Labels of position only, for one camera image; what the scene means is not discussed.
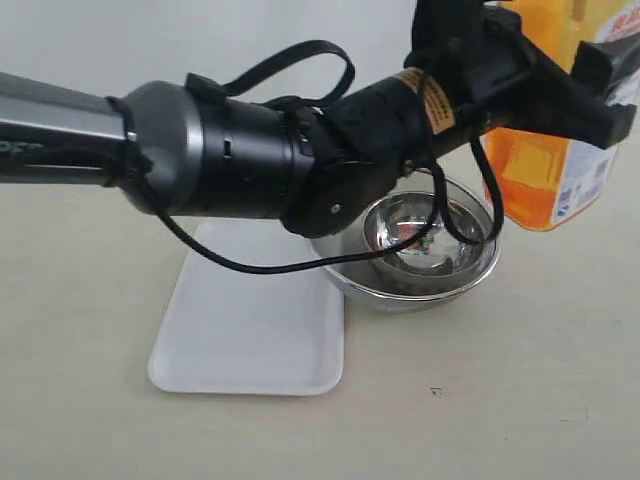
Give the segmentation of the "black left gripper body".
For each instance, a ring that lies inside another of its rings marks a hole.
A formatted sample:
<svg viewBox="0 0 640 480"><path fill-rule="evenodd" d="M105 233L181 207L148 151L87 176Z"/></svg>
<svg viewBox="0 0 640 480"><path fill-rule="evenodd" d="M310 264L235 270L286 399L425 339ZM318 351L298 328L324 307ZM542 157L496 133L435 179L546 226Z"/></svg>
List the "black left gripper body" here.
<svg viewBox="0 0 640 480"><path fill-rule="evenodd" d="M521 130L530 103L530 42L521 16L484 1L419 1L404 68L432 80L447 107L430 119L427 91L418 87L409 132L418 145L463 145L499 127Z"/></svg>

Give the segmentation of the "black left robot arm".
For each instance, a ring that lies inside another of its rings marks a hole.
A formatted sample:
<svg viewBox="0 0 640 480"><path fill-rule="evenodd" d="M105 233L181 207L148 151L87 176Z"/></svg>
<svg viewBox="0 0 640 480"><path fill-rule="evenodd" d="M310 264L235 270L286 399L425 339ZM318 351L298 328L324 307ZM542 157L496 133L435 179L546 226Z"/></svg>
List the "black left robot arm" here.
<svg viewBox="0 0 640 480"><path fill-rule="evenodd" d="M639 36L581 41L564 69L523 14L421 1L403 68L357 92L347 66L324 97L242 95L328 41L296 44L227 84L189 74L99 97L1 77L1 179L118 188L140 211L276 219L318 238L351 224L405 174L499 127L606 149L636 110L606 99L639 68Z"/></svg>

